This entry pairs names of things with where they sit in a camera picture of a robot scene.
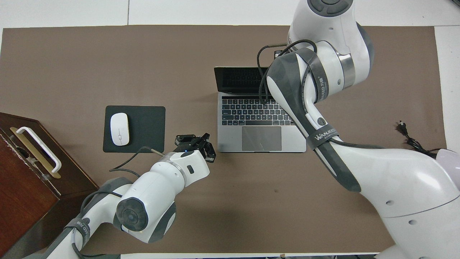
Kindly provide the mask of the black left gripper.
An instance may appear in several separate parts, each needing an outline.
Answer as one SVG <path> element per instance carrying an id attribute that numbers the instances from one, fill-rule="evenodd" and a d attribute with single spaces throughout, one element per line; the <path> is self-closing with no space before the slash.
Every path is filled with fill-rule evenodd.
<path id="1" fill-rule="evenodd" d="M 177 145 L 175 151 L 177 153 L 182 153 L 186 151 L 198 150 L 202 154 L 206 162 L 214 163 L 216 158 L 216 152 L 213 148 L 212 143 L 208 141 L 210 135 L 208 133 L 205 133 L 201 137 L 201 141 L 193 143 L 192 140 L 194 140 L 196 137 L 197 136 L 194 134 L 177 135 L 175 138 L 175 145 Z"/>

